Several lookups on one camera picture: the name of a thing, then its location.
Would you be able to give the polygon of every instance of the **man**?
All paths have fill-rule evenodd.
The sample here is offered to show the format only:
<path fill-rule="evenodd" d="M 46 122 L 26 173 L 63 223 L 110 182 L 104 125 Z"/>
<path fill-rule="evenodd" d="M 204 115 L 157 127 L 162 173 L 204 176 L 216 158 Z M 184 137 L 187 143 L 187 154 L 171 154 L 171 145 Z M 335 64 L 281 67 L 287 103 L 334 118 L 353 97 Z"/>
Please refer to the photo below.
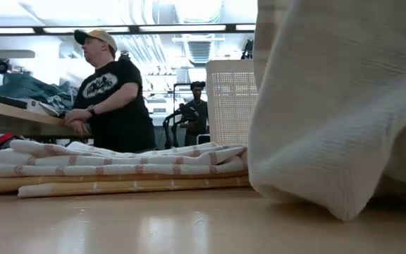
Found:
<path fill-rule="evenodd" d="M 186 136 L 184 139 L 184 146 L 196 145 L 197 136 L 207 133 L 207 119 L 208 119 L 208 104 L 201 99 L 202 90 L 206 85 L 205 82 L 193 82 L 190 84 L 190 89 L 194 95 L 194 99 L 186 105 L 195 109 L 198 112 L 198 121 L 187 121 L 180 125 L 181 128 L 186 128 Z"/>
<path fill-rule="evenodd" d="M 115 40 L 103 30 L 76 30 L 85 60 L 95 67 L 78 90 L 66 125 L 85 135 L 89 123 L 94 146 L 116 152 L 144 152 L 156 147 L 154 127 L 142 97 L 142 77 L 128 59 L 114 61 Z"/>

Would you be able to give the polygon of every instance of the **wristwatch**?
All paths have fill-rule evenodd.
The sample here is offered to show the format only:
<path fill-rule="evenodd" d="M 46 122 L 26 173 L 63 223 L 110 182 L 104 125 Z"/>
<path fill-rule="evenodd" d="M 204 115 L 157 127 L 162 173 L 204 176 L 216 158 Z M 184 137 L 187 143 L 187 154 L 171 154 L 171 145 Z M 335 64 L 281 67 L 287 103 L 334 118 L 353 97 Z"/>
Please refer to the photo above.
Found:
<path fill-rule="evenodd" d="M 96 115 L 97 115 L 97 113 L 95 113 L 95 106 L 94 106 L 94 105 L 90 105 L 90 106 L 87 108 L 87 110 L 88 110 L 88 112 L 90 112 L 90 114 L 91 114 L 92 116 L 96 116 Z"/>

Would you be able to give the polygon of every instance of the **graphic t-shirt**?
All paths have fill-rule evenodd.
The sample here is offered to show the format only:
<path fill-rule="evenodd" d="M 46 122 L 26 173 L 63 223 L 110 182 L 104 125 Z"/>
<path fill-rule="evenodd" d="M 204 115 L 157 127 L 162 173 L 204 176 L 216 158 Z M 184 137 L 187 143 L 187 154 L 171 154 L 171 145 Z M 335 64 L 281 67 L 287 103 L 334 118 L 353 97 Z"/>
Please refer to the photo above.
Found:
<path fill-rule="evenodd" d="M 195 122 L 195 126 L 189 127 L 186 130 L 186 134 L 199 135 L 207 132 L 207 119 L 208 119 L 208 103 L 200 100 L 199 104 L 195 104 L 194 100 L 186 103 L 189 107 L 195 109 L 198 112 L 198 121 Z"/>
<path fill-rule="evenodd" d="M 156 147 L 153 121 L 142 96 L 142 76 L 129 60 L 113 61 L 86 78 L 78 91 L 76 109 L 86 109 L 109 98 L 126 83 L 139 85 L 137 97 L 125 105 L 91 117 L 94 146 L 116 152 L 139 152 Z"/>

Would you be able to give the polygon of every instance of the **white basket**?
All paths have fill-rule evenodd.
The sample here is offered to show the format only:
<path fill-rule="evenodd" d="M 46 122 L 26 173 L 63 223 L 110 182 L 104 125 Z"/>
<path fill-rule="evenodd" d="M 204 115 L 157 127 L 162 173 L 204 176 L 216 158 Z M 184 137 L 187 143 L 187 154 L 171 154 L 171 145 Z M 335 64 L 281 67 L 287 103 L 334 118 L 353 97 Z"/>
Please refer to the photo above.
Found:
<path fill-rule="evenodd" d="M 206 72 L 211 141 L 247 145 L 250 117 L 258 99 L 253 61 L 210 61 Z"/>

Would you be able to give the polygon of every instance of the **tan baseball cap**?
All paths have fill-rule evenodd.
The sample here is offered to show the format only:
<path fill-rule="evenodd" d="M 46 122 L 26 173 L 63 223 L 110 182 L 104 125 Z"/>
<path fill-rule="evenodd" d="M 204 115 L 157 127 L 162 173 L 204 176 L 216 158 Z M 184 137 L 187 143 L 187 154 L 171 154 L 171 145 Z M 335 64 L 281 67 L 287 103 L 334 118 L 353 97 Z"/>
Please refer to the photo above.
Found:
<path fill-rule="evenodd" d="M 117 52 L 117 44 L 116 41 L 112 38 L 112 36 L 104 30 L 96 29 L 90 32 L 84 32 L 82 30 L 75 30 L 75 40 L 77 43 L 83 45 L 85 43 L 85 38 L 93 37 L 102 40 L 109 44 L 113 50 Z"/>

